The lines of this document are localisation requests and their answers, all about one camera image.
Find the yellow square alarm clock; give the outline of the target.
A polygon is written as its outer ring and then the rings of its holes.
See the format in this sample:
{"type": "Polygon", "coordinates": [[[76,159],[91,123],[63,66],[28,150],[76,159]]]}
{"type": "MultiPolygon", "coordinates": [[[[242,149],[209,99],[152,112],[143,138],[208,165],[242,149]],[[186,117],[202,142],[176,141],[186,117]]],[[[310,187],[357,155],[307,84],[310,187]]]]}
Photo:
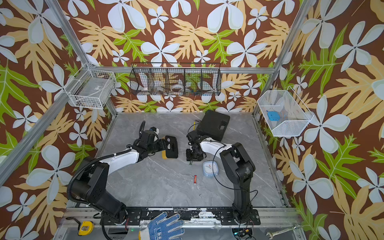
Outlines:
{"type": "Polygon", "coordinates": [[[162,152],[163,159],[177,159],[179,157],[177,138],[173,136],[164,137],[165,149],[162,152]]]}

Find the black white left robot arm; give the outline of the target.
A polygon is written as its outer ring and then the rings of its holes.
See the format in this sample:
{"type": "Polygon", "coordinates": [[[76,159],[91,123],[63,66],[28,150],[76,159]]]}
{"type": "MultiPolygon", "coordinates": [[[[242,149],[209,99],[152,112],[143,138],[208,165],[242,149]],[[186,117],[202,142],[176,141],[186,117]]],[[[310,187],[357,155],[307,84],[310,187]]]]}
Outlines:
{"type": "Polygon", "coordinates": [[[85,160],[70,180],[67,187],[69,200],[74,203],[86,204],[101,212],[117,223],[127,217],[126,205],[117,200],[107,190],[109,175],[128,165],[144,160],[149,155],[164,150],[163,141],[158,137],[159,130],[141,129],[139,138],[127,145],[124,151],[85,160]]]}

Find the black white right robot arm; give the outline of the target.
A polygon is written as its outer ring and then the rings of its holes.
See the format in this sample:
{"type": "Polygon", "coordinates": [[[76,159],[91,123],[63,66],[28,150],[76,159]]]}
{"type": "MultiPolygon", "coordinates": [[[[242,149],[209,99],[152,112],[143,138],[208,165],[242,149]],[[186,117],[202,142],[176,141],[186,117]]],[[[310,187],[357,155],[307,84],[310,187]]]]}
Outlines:
{"type": "Polygon", "coordinates": [[[246,223],[253,210],[250,185],[256,167],[242,144],[224,144],[209,136],[200,136],[196,131],[187,134],[190,148],[186,150],[187,161],[200,162],[208,154],[219,157],[234,191],[233,215],[238,223],[246,223]]]}

